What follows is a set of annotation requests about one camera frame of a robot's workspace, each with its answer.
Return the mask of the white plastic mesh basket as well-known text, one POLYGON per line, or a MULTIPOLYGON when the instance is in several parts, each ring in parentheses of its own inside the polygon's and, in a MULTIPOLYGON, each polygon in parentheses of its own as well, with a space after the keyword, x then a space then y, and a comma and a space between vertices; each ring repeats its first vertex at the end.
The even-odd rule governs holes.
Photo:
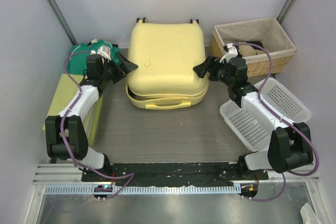
MULTIPOLYGON (((311 118, 309 109, 283 84, 269 78, 264 85, 262 96, 278 113, 295 122, 308 122, 311 118)), ((219 109, 225 123, 236 134, 241 142, 252 152, 268 149, 270 134, 257 119, 229 100, 219 109)))

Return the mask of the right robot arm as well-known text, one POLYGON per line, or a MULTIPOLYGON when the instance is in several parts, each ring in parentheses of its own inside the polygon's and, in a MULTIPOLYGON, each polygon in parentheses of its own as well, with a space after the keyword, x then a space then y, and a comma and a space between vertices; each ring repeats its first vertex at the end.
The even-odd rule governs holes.
POLYGON ((242 179, 250 179, 256 170, 271 169, 276 173, 289 172, 296 176, 311 176, 317 172, 320 159, 311 142, 310 128, 305 122, 294 122, 280 114, 248 81, 246 61, 234 57, 220 61, 209 56, 193 68, 199 78, 208 75, 210 81, 220 81, 228 87, 229 98, 238 107, 252 115, 270 136, 264 151, 254 151, 240 156, 237 173, 242 179), (305 173, 295 172, 306 165, 314 168, 305 173))

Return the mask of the yellow hard-shell suitcase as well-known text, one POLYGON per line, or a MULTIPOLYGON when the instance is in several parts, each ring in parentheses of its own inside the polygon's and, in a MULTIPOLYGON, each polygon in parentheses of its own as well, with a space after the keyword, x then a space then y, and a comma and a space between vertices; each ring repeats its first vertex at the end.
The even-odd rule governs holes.
POLYGON ((183 24, 149 23, 138 19, 127 59, 138 66, 125 81, 131 103, 146 110, 173 110, 200 103, 208 77, 194 67, 206 60, 204 35, 198 20, 183 24))

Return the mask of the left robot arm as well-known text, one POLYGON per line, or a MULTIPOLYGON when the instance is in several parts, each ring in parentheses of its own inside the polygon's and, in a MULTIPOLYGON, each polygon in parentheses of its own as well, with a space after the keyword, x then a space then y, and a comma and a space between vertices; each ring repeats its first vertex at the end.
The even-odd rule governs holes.
POLYGON ((98 102, 108 83, 118 83, 138 65, 117 52, 112 59, 105 52, 86 51, 86 69, 81 82, 71 75, 77 92, 69 104, 57 115, 45 119, 47 154, 50 158, 71 160, 93 172, 98 180, 105 182, 112 174, 108 156, 89 147, 82 120, 91 107, 98 102))

